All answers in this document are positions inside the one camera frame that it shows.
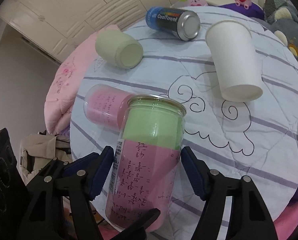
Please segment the clear can green pink paper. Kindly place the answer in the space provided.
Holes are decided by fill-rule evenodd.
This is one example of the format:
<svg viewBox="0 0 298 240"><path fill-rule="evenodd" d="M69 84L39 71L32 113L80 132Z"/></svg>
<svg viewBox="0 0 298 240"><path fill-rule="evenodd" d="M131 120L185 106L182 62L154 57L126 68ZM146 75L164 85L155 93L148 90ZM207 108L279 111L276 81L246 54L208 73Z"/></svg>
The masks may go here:
<svg viewBox="0 0 298 240"><path fill-rule="evenodd" d="M159 217L148 231L160 228L167 216L184 135L185 107L157 95L136 95L127 103L116 145L106 217L125 229L147 211Z"/></svg>

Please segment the clear cup pink paper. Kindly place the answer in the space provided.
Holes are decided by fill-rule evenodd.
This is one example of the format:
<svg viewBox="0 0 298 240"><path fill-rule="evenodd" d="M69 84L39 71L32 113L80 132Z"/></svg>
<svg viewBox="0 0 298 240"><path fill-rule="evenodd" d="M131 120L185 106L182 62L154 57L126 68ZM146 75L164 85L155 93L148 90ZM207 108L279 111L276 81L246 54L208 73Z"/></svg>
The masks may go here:
<svg viewBox="0 0 298 240"><path fill-rule="evenodd" d="M133 96L132 93L109 85L94 85L84 98L85 116L94 124L119 131L127 102Z"/></svg>

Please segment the pale green ceramic cup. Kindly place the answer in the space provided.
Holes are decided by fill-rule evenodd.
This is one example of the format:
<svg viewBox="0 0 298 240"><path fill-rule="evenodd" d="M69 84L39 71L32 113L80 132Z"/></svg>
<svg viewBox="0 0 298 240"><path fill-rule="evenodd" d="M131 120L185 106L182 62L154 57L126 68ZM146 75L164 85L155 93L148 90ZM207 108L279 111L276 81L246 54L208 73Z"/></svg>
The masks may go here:
<svg viewBox="0 0 298 240"><path fill-rule="evenodd" d="M97 54L110 64L131 69L142 60L142 45L132 36L118 29L106 29L99 33L95 42Z"/></svg>

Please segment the white paper cup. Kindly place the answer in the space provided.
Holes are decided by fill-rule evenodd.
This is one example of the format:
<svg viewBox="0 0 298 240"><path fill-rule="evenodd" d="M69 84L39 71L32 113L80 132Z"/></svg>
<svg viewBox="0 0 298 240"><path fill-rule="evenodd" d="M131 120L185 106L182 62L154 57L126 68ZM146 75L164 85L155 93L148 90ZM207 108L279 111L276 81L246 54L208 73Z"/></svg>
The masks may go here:
<svg viewBox="0 0 298 240"><path fill-rule="evenodd" d="M250 30L241 22L223 20L205 33L221 95L233 102L250 102L263 95L261 69Z"/></svg>

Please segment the beige jacket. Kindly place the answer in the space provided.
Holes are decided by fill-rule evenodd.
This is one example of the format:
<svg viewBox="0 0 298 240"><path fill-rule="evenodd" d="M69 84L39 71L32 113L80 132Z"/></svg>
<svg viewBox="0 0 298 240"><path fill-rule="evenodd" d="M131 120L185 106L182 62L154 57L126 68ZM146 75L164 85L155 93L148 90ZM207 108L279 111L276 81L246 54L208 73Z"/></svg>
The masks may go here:
<svg viewBox="0 0 298 240"><path fill-rule="evenodd" d="M20 142L20 175L25 184L52 159L72 162L70 139L62 135L31 134Z"/></svg>

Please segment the striped white quilt cover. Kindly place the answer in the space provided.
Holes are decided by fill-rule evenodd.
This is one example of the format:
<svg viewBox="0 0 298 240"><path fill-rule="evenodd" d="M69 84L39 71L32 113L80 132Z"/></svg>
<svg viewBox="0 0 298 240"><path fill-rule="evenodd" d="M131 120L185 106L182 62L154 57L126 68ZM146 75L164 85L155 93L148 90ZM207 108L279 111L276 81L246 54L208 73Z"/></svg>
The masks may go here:
<svg viewBox="0 0 298 240"><path fill-rule="evenodd" d="M218 7L195 7L201 31L190 42L150 29L140 21L127 29L144 58L131 70L98 59L86 71L71 115L70 140L75 158L116 146L118 133L91 123L84 97L94 85L109 85L134 94L163 95L187 110L183 144L210 168L228 177L250 176L272 219L284 217L298 187L298 62L261 24ZM263 79L261 98L247 103L225 101L205 32L221 20L243 23L252 35Z"/></svg>

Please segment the pink folded blanket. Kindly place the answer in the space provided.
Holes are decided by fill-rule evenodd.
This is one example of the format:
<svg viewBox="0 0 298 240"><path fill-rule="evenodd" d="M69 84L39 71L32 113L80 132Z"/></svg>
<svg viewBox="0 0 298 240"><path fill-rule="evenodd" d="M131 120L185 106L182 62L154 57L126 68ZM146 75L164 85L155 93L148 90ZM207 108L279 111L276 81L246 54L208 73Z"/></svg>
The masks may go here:
<svg viewBox="0 0 298 240"><path fill-rule="evenodd" d="M69 127L80 83L89 66L99 57L95 50L97 36L109 29L118 30L118 26L109 25L90 35L58 68L44 104L44 120L49 134L58 135Z"/></svg>

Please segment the white wardrobe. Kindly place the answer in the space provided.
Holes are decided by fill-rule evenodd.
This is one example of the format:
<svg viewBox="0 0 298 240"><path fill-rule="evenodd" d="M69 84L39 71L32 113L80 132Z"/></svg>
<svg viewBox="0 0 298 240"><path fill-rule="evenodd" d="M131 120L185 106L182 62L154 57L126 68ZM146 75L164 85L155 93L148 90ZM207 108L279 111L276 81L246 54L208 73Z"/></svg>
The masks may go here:
<svg viewBox="0 0 298 240"><path fill-rule="evenodd" d="M120 29L142 19L153 6L178 0L4 0L0 18L58 61L64 61L95 31Z"/></svg>

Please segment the blue black CoolTowel can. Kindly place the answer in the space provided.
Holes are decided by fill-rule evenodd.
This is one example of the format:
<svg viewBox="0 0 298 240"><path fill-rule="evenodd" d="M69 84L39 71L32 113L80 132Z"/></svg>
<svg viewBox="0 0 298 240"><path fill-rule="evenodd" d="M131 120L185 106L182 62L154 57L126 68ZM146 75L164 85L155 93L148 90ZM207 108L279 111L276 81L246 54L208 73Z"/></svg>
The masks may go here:
<svg viewBox="0 0 298 240"><path fill-rule="evenodd" d="M201 26L194 11L178 8L152 7L147 11L145 21L149 28L171 33L182 41L195 39Z"/></svg>

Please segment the grey elephant plush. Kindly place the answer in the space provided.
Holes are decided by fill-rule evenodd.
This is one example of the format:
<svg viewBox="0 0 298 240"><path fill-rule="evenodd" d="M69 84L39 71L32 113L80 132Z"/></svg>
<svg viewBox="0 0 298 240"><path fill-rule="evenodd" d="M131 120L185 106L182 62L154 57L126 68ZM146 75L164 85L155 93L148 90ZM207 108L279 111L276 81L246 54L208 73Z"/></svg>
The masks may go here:
<svg viewBox="0 0 298 240"><path fill-rule="evenodd" d="M298 11L287 3L282 5L265 4L263 10L265 21L270 25L270 30L298 61Z"/></svg>

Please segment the purple bolster pillow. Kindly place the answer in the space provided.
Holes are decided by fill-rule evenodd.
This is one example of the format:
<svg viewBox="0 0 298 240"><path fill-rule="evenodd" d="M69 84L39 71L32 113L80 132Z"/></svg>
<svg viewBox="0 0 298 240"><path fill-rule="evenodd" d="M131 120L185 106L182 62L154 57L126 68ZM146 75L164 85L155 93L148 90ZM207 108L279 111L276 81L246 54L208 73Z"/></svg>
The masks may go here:
<svg viewBox="0 0 298 240"><path fill-rule="evenodd" d="M249 9L246 9L242 5L238 7L235 3L220 5L220 8L230 9L250 18L258 18L261 20L264 20L265 18L263 10L255 3L252 3L252 6L249 7Z"/></svg>

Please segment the triangle pattern pillow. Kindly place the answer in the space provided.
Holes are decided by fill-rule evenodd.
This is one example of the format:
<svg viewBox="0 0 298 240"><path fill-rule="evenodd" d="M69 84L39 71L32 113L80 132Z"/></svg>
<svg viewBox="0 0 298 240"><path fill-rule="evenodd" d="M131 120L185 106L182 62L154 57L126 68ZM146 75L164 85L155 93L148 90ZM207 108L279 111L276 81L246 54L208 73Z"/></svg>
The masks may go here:
<svg viewBox="0 0 298 240"><path fill-rule="evenodd" d="M262 8L265 19L269 18L280 7L290 7L296 11L291 0L258 0L258 5Z"/></svg>

